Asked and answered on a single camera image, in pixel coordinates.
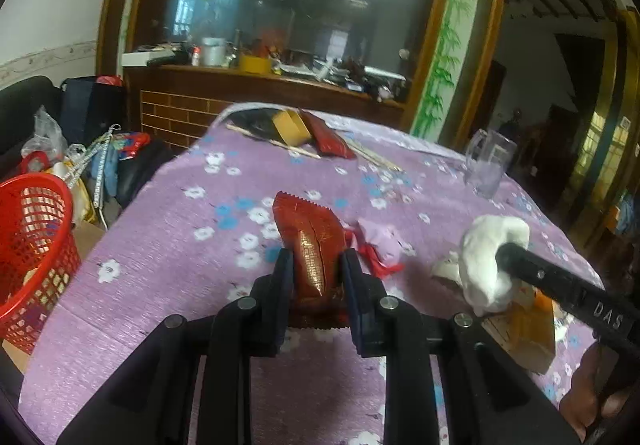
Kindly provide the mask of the right hand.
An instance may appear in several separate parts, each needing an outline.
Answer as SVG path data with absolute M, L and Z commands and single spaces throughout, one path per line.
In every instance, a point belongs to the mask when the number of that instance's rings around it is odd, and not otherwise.
M 598 401 L 596 376 L 602 361 L 603 347 L 593 343 L 570 379 L 570 389 L 562 398 L 559 411 L 584 443 L 587 430 L 597 417 L 611 419 L 617 416 L 628 399 L 631 388 L 611 394 L 605 402 Z

